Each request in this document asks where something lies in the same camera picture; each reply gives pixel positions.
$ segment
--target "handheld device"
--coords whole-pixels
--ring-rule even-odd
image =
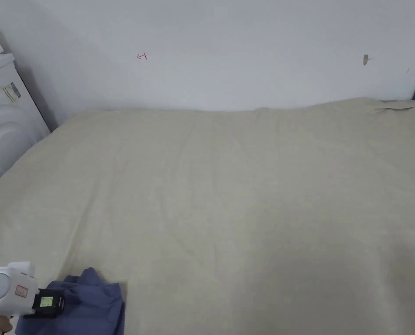
[[[65,304],[60,291],[38,288],[35,266],[30,262],[12,262],[0,267],[0,315],[56,317]]]

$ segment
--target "white handheld device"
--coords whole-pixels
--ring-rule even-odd
[[[35,266],[30,262],[0,267],[0,315],[10,318],[35,313],[32,306],[39,290],[34,276]]]

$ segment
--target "white wall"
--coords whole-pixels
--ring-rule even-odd
[[[0,0],[0,40],[50,124],[94,107],[297,107],[415,88],[415,0]]]

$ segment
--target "red label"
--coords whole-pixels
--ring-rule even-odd
[[[17,289],[15,290],[15,294],[19,295],[20,297],[27,297],[27,292],[29,292],[28,289],[26,289],[26,287],[18,285]]]

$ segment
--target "black battery pack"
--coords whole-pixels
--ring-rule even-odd
[[[62,290],[40,289],[35,296],[32,309],[35,314],[24,315],[24,318],[56,318],[63,313],[65,296]]]

